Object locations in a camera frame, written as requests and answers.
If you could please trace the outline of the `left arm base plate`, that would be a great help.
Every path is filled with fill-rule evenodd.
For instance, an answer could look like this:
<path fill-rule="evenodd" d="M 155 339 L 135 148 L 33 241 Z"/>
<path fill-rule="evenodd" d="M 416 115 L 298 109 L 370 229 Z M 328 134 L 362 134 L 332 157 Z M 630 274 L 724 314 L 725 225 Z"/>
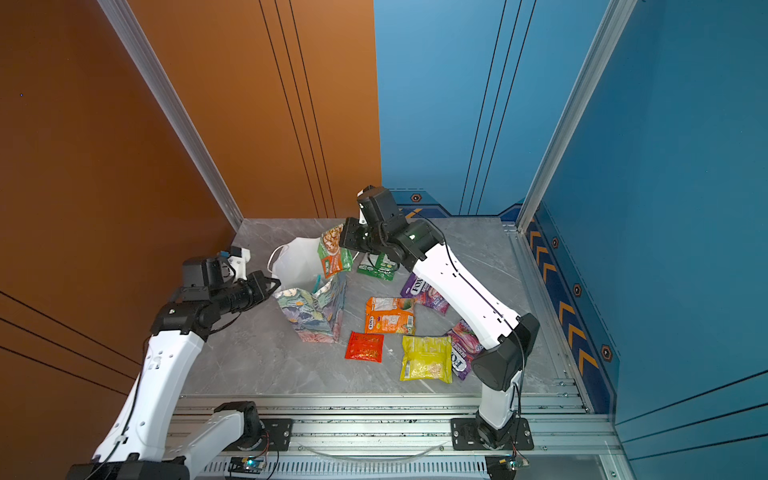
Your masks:
<path fill-rule="evenodd" d="M 262 419 L 262 431 L 257 440 L 248 444 L 235 441 L 227 445 L 223 453 L 256 455 L 264 452 L 286 452 L 289 450 L 294 421 L 290 418 Z"/>

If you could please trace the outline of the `floral paper gift bag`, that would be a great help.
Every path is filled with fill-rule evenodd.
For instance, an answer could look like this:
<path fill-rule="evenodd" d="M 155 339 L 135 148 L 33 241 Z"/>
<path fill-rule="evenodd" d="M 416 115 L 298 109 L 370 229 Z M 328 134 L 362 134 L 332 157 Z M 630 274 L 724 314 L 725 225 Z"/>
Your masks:
<path fill-rule="evenodd" d="M 339 341 L 347 286 L 346 274 L 325 276 L 319 238 L 297 237 L 273 250 L 267 270 L 280 281 L 273 294 L 283 315 L 303 342 Z"/>

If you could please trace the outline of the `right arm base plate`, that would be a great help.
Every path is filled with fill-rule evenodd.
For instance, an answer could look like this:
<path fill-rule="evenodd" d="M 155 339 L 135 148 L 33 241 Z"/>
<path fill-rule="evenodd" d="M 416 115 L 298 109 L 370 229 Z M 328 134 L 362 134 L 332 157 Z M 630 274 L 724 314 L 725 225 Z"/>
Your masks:
<path fill-rule="evenodd" d="M 450 421 L 454 450 L 516 450 L 535 448 L 528 420 L 513 416 L 501 428 L 494 429 L 482 418 L 453 418 Z"/>

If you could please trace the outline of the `yellow snack packet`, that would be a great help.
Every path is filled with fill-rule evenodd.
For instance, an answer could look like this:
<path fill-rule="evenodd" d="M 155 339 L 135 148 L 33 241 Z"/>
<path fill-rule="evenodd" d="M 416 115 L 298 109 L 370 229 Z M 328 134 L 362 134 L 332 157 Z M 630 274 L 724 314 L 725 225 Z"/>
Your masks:
<path fill-rule="evenodd" d="M 400 380 L 452 383 L 452 342 L 448 336 L 404 336 Z"/>

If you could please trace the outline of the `green orange cereal packet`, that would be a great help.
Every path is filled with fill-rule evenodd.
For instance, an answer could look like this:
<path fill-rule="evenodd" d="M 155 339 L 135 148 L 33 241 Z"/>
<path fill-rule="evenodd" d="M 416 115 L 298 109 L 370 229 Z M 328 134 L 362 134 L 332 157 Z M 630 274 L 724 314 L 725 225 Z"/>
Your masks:
<path fill-rule="evenodd" d="M 341 246 L 342 233 L 343 225 L 339 224 L 326 230 L 320 237 L 317 253 L 325 279 L 352 268 L 354 257 L 349 250 Z"/>

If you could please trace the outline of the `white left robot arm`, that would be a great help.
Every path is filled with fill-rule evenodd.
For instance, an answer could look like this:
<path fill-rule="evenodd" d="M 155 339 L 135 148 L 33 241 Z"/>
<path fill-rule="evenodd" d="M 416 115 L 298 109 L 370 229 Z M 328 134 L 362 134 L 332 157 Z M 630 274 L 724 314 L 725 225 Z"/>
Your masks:
<path fill-rule="evenodd" d="M 166 439 L 181 389 L 216 323 L 266 301 L 279 287 L 260 271 L 226 283 L 185 279 L 180 301 L 158 312 L 143 365 L 114 426 L 86 464 L 70 467 L 69 479 L 194 479 L 226 447 L 265 449 L 269 437 L 252 401 L 225 402 L 179 451 Z"/>

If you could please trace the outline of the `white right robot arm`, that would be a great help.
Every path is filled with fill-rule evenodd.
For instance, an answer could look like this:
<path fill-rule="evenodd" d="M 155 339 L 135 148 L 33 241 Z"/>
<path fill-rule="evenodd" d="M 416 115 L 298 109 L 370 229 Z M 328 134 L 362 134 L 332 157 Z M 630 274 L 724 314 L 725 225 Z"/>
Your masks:
<path fill-rule="evenodd" d="M 518 448 L 524 419 L 522 387 L 540 323 L 498 300 L 452 252 L 428 219 L 409 220 L 386 188 L 367 186 L 357 195 L 360 214 L 345 220 L 341 246 L 384 254 L 447 300 L 484 348 L 472 362 L 482 382 L 476 437 L 489 450 Z"/>

